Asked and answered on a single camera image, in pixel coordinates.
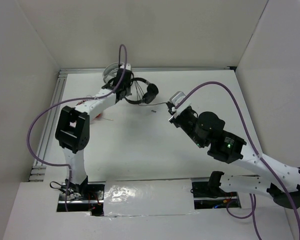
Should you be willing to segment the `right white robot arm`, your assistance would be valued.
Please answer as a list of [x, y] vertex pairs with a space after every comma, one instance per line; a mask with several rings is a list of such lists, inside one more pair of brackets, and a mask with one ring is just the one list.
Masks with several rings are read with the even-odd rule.
[[191, 106], [177, 113], [172, 104], [169, 122], [181, 128], [199, 147], [207, 147], [207, 155], [222, 163], [253, 172], [254, 176], [227, 175], [213, 171], [207, 191], [213, 196], [240, 192], [262, 195], [277, 205], [291, 209], [300, 207], [300, 167], [281, 163], [267, 155], [259, 157], [243, 138], [224, 130], [225, 121], [210, 111], [197, 114]]

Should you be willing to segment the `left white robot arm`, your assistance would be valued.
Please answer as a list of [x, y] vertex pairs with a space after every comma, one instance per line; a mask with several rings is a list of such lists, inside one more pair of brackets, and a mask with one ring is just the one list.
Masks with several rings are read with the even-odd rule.
[[65, 163], [70, 165], [65, 183], [78, 200], [84, 199], [89, 193], [84, 148], [90, 140], [90, 123], [131, 93], [132, 74], [129, 69], [119, 69], [116, 77], [102, 86], [92, 99], [82, 100], [75, 107], [64, 106], [60, 111], [55, 138], [62, 148]]

